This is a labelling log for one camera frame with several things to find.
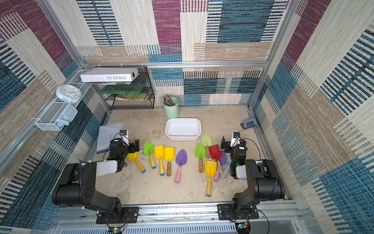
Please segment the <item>light blue shovel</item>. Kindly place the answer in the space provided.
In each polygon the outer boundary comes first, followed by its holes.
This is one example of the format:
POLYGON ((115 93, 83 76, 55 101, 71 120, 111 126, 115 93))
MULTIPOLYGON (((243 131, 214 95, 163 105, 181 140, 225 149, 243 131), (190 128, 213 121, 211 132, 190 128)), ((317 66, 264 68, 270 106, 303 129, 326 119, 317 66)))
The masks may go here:
POLYGON ((227 176, 228 173, 230 172, 230 165, 231 165, 231 163, 232 163, 232 159, 231 159, 231 157, 228 157, 228 158, 227 158, 227 164, 226 164, 227 167, 223 170, 223 173, 220 174, 220 178, 221 178, 221 179, 226 178, 226 176, 227 176))

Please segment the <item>red shovel wooden handle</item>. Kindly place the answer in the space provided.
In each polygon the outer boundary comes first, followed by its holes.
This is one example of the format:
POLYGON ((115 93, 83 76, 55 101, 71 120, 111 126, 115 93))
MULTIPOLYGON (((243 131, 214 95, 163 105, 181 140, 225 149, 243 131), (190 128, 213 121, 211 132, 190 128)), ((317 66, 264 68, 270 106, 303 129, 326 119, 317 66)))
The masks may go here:
POLYGON ((217 162, 219 172, 222 175, 224 171, 221 166, 222 154, 221 154, 220 147, 217 144, 209 146, 209 152, 210 152, 211 158, 217 162))

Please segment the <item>light green shovel wooden handle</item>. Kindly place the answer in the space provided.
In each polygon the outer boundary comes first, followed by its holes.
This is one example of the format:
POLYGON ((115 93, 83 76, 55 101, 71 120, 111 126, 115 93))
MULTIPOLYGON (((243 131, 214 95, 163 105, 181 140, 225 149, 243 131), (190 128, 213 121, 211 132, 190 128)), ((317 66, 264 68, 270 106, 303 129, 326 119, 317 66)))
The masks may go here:
POLYGON ((205 134, 201 137, 201 143, 205 147, 206 150, 206 157, 210 159, 210 151, 209 147, 212 146, 212 139, 209 135, 205 134))

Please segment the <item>white plastic storage box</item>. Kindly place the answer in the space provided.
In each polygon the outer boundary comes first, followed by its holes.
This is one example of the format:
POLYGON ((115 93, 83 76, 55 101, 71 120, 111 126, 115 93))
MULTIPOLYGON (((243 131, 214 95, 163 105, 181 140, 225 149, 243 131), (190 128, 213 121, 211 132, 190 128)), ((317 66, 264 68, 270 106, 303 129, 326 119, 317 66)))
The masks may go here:
POLYGON ((165 126, 166 136, 174 141, 198 140, 201 132, 201 122, 196 118, 173 118, 165 126))

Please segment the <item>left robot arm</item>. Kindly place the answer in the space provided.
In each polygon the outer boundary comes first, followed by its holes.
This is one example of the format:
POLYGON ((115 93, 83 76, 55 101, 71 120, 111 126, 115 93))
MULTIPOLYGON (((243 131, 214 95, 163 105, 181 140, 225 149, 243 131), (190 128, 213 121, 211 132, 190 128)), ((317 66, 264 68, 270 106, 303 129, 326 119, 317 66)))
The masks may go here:
POLYGON ((96 179, 115 174, 127 166, 126 158, 140 150, 139 140, 131 143, 128 132, 121 130, 109 143, 109 157, 94 162, 69 163, 65 166, 53 191, 55 205, 78 206, 96 212, 96 223, 122 224, 137 222, 138 207, 124 207, 119 198, 96 190, 96 179))

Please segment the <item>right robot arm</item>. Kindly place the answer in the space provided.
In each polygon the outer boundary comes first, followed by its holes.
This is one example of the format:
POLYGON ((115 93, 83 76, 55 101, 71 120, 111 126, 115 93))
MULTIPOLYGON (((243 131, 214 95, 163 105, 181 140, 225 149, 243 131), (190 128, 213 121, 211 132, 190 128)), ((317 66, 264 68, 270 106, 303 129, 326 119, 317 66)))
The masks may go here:
POLYGON ((220 178, 224 179, 231 174, 234 179, 245 180, 247 188, 236 193, 230 204, 217 205, 220 220, 235 222, 239 219, 258 219, 257 204, 283 199, 285 196, 285 187, 274 162, 247 159, 246 141, 246 138, 241 138, 239 132, 234 131, 231 141, 223 138, 221 142, 223 157, 218 165, 226 162, 227 168, 220 172, 220 178))

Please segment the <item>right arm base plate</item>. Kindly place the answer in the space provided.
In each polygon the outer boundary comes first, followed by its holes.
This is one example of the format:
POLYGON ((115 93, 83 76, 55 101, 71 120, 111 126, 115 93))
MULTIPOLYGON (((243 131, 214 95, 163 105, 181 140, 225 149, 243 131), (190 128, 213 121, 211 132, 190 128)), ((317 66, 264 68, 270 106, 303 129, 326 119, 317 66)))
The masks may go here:
POLYGON ((241 219, 250 220, 259 218, 256 206, 234 208, 232 204, 221 203, 217 204, 217 210, 219 220, 229 220, 234 222, 241 219))

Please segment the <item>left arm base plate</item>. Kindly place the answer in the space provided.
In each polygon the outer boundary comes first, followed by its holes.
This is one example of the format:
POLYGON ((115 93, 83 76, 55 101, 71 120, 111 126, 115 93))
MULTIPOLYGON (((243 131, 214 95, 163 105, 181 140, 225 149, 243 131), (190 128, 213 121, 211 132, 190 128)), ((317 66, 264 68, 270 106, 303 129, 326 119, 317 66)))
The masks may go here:
POLYGON ((136 223, 139 214, 139 207, 122 207, 119 213, 99 212, 96 224, 124 224, 136 223))

